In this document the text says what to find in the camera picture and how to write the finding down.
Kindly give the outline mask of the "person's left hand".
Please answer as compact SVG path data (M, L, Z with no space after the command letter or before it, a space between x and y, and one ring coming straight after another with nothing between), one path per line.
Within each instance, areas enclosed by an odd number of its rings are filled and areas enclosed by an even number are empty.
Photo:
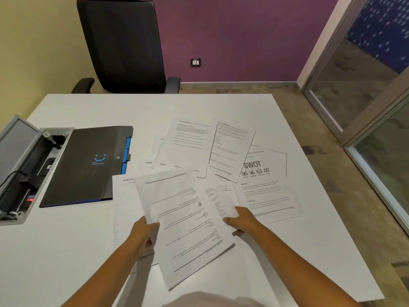
M148 241L151 239L151 237L157 234L157 232L146 233L146 223L148 222L146 221L145 216L142 216L139 220L137 220L134 223L130 235L126 240L126 243L129 245L131 251L137 258L140 258L144 253L146 245L149 244Z

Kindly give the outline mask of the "person's right hand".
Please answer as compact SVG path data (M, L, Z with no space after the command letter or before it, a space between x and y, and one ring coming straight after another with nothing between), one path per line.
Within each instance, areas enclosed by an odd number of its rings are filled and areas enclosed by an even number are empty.
M235 229L247 233L252 238L258 237L268 230L268 228L256 219L248 208L235 206L235 209L239 219L239 226L232 226Z

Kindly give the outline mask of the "stapled white printed document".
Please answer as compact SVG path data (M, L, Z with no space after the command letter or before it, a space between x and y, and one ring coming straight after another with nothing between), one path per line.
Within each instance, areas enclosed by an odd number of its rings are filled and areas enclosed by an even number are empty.
M134 183L148 224L166 289L235 246L232 232L189 167L140 175Z

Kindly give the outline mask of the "person's left forearm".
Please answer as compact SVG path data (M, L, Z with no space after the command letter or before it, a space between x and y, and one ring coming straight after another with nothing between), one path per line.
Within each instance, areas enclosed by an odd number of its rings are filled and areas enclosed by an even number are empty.
M61 307L112 307L147 240L129 237Z

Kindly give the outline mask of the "person's right forearm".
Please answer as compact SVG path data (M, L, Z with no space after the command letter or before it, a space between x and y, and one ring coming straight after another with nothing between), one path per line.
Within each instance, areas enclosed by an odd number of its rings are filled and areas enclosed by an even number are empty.
M299 307L361 307L349 294L258 221L244 229Z

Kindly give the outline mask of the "person's white shirt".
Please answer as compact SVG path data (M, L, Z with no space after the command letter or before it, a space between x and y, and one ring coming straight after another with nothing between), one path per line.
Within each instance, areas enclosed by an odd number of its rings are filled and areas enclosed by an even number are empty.
M252 298L228 298L219 294L202 291L184 294L162 307L265 307Z

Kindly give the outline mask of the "spread of loose paper sheets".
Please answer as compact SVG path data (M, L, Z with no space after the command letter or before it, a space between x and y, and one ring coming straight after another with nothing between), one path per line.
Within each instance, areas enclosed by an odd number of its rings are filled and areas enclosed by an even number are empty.
M151 159L140 160L137 173L190 167L221 217L235 217L234 206L247 207L264 225L299 217L287 153L250 145L254 135L222 122L177 119L155 137Z

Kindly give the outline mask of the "black folder with blue tabs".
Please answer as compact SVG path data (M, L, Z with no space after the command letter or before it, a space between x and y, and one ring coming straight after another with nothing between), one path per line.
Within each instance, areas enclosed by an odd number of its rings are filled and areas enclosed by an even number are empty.
M74 129L39 207L112 200L112 176L126 173L132 135L132 126Z

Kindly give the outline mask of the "black mesh office chair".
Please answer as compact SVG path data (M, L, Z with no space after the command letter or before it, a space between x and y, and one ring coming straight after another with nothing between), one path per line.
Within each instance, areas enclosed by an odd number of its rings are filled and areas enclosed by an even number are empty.
M114 94L178 94L181 79L166 78L152 0L77 0L95 73Z

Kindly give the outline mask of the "glass door with metal frame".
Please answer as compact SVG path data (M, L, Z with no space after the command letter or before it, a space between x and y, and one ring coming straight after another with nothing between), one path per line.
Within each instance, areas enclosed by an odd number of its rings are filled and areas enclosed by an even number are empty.
M409 89L344 150L409 236Z

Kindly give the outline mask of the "glass partition with metal frame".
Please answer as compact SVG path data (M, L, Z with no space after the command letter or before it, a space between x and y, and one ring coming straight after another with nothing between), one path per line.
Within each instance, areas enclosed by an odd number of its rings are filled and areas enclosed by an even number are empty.
M336 5L299 77L304 96L342 146L409 95L409 0Z

